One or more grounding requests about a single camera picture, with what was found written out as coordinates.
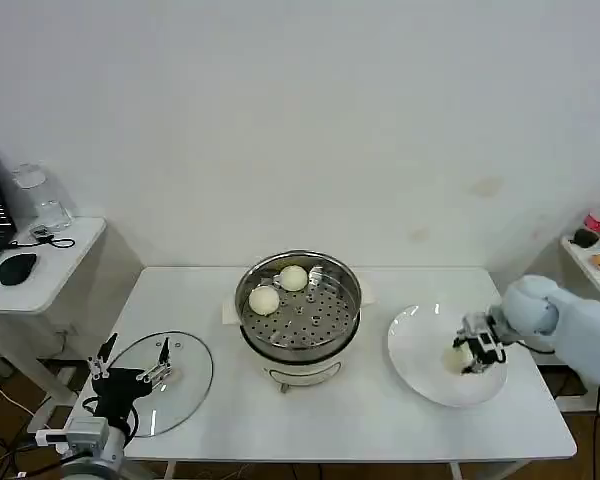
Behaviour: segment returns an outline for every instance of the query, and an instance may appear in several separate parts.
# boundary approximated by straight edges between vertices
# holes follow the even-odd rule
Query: wooden floor
[[[84,382],[85,374],[81,372],[75,378],[71,387],[78,389],[81,380]],[[559,389],[565,379],[562,373],[545,374],[545,379],[551,390]],[[20,374],[14,374],[10,379],[3,380],[0,386],[14,400],[22,403],[30,409],[35,409],[42,401],[42,392],[27,378]],[[564,394],[582,393],[582,386],[577,379],[570,378],[563,389]],[[51,426],[61,427],[68,410],[57,412],[51,421]],[[28,415],[19,408],[11,405],[0,396],[0,438],[7,444],[11,443],[20,428],[28,421]],[[534,462],[519,470],[511,477],[511,480],[588,480],[592,479],[592,415],[568,415],[567,424],[571,429],[578,444],[578,453],[568,460],[554,460]],[[0,447],[0,455],[5,450]],[[21,470],[32,470],[57,461],[57,456],[50,448],[39,448],[30,452],[17,455],[17,466]],[[600,424],[597,435],[597,480],[600,480]],[[147,463],[147,467],[156,473],[163,473],[166,465],[164,463]],[[480,471],[480,465],[462,465],[463,475],[467,479],[475,478]],[[15,475],[9,470],[5,478]],[[39,477],[40,480],[58,479],[58,471],[49,472]],[[414,480],[438,480],[450,479],[451,474],[446,465],[394,465],[394,464],[208,464],[208,463],[179,463],[175,478],[209,479],[209,480],[234,480],[243,479],[282,479],[282,480],[392,480],[392,479],[414,479]]]

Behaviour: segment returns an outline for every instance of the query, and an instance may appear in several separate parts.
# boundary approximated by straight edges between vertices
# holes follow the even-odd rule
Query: cable
[[[73,238],[54,238],[53,235],[49,235],[48,237],[41,237],[37,243],[18,243],[14,240],[13,242],[9,242],[5,249],[17,250],[18,248],[39,247],[40,245],[51,245],[55,248],[71,248],[75,244],[76,241]]]
[[[38,406],[36,407],[36,410],[38,408],[42,407],[49,400],[51,400],[51,397],[45,398],[42,402],[40,402],[38,404]],[[18,445],[18,443],[20,442],[20,435],[22,434],[22,431],[25,428],[27,428],[28,425],[29,425],[29,420],[27,419],[20,425],[20,428],[14,435],[13,439],[11,440],[11,443],[9,443],[9,447],[8,447],[9,461],[7,462],[6,468],[4,470],[3,470],[4,458],[3,458],[2,462],[0,463],[0,480],[2,480],[4,478],[4,476],[7,474],[9,467],[11,467],[11,469],[13,470],[14,473],[18,473],[20,471],[20,468],[18,467],[18,464],[16,463],[16,456],[19,452],[29,451],[30,448],[28,445],[23,448],[15,448],[15,446]]]
[[[82,401],[82,408],[84,408],[91,415],[94,415],[96,411],[93,408],[89,407],[88,405],[90,403],[97,402],[97,401],[98,401],[98,397],[89,397]]]
[[[538,353],[540,355],[553,355],[554,353],[556,353],[555,350],[538,350],[537,348],[533,348],[530,347],[529,345],[527,345],[526,343],[522,343],[520,340],[516,340],[516,343],[518,345],[523,346],[524,348],[526,348],[527,350],[532,351],[533,353]]]
[[[17,450],[15,450],[16,452],[27,452],[27,451],[31,451],[31,450],[36,450],[38,447],[31,447],[31,446],[26,446],[26,447],[21,447],[18,448]],[[0,460],[3,460],[4,458],[8,457],[9,455],[11,455],[14,452],[14,450],[5,453],[4,455],[0,456]]]
[[[31,410],[29,410],[27,407],[20,405],[18,402],[16,402],[15,400],[12,400],[9,395],[7,395],[6,393],[4,393],[2,390],[0,390],[0,395],[2,395],[4,398],[6,398],[9,402],[11,402],[13,405],[15,405],[16,407],[20,407],[22,410],[24,410],[25,412],[27,412],[29,415],[31,415],[31,417],[35,417],[36,414],[33,413]],[[45,427],[47,428],[51,428],[49,425],[47,425],[46,423],[44,424]]]
[[[66,464],[66,463],[73,462],[74,460],[78,460],[79,458],[92,457],[92,456],[93,456],[93,453],[89,452],[88,450],[85,450],[83,452],[76,453],[75,455],[70,455],[68,457],[64,457],[63,459],[61,459],[55,463],[51,463],[51,464],[47,465],[46,467],[42,467],[37,470],[32,470],[30,472],[20,472],[15,477],[9,477],[9,480],[37,477],[38,475],[42,475],[43,473],[47,473],[51,470],[55,470],[56,468],[61,467],[62,465]]]
[[[133,405],[131,405],[131,413],[133,413],[133,430],[131,430],[129,439],[125,442],[125,447],[131,440],[133,440],[133,437],[136,436],[136,433],[138,433],[138,424],[140,423],[138,411],[136,410],[136,407],[134,407]]]
[[[591,454],[591,478],[596,480],[596,438],[598,433],[598,418],[600,417],[600,387],[598,387],[598,395],[596,398],[596,414],[593,417],[593,442],[592,442],[592,454]]]
[[[231,472],[228,475],[225,475],[224,477],[222,477],[220,480],[229,480],[229,478],[233,477],[234,475],[237,475],[238,478],[240,478],[240,475],[242,475],[242,472],[244,471],[245,468],[250,467],[251,464],[250,463],[245,463],[243,466],[241,466],[238,470],[236,470],[235,472]]]

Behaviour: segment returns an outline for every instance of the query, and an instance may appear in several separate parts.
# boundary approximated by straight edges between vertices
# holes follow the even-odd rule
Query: white table
[[[453,409],[430,402],[395,373],[386,352],[389,323],[406,306],[439,302],[459,311],[499,301],[478,268],[356,269],[377,302],[363,310],[342,372],[329,381],[281,394],[262,374],[238,327],[223,325],[221,305],[243,268],[145,269],[114,331],[113,355],[139,338],[183,330],[213,354],[215,377],[195,414],[154,438],[136,438],[130,459],[280,462],[516,462],[566,458],[576,445],[529,353],[514,346],[509,376],[493,400]],[[81,400],[71,417],[88,415]]]
[[[75,240],[76,244],[71,248],[41,245],[5,251],[0,256],[0,263],[13,255],[28,252],[36,253],[38,261],[29,278],[20,285],[4,286],[0,283],[0,314],[33,315],[46,310],[104,231],[105,225],[102,218],[78,217],[69,228],[57,234],[57,238]],[[33,242],[28,228],[16,240],[20,243]],[[73,404],[75,394],[36,360],[31,349],[19,338],[18,332],[1,321],[1,317],[0,355],[50,394],[57,404]],[[47,402],[47,409],[53,406],[52,403]]]
[[[571,256],[573,261],[580,267],[582,272],[591,281],[600,293],[600,271],[589,261],[591,255],[600,254],[600,240],[589,248],[581,248],[569,242],[569,238],[563,237],[562,247]],[[597,385],[589,384],[586,379],[583,383],[587,387],[585,395],[558,397],[556,402],[562,412],[595,412],[597,403]]]

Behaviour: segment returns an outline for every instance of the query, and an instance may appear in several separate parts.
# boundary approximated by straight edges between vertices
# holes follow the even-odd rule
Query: computer mouse
[[[35,253],[21,253],[7,258],[0,264],[0,283],[3,285],[20,285],[27,278],[36,264]]]

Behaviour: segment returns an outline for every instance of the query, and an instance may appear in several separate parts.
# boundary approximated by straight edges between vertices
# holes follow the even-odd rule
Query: metal rim
[[[307,271],[309,283],[300,291],[287,291],[280,285],[279,272],[295,264]],[[248,292],[263,285],[275,288],[281,300],[268,316],[256,314],[248,305]],[[325,352],[340,351],[349,342],[357,329],[361,297],[360,284],[345,264],[327,254],[291,250],[251,267],[236,287],[234,303],[243,336],[257,351],[302,363],[327,357]],[[289,358],[294,356],[311,358],[302,362]]]

